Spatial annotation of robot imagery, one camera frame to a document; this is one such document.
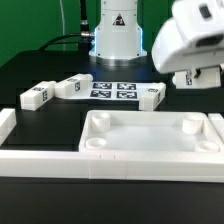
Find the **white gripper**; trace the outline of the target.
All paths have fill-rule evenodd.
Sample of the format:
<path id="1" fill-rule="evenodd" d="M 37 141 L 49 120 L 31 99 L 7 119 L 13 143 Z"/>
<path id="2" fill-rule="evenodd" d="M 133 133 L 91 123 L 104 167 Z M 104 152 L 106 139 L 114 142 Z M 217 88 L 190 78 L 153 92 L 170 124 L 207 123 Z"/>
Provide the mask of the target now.
<path id="1" fill-rule="evenodd" d="M 224 63 L 224 50 L 193 52 L 183 41 L 173 18 L 161 27 L 153 44 L 151 55 L 159 73 L 194 70 L 193 78 L 199 78 L 202 68 Z"/>

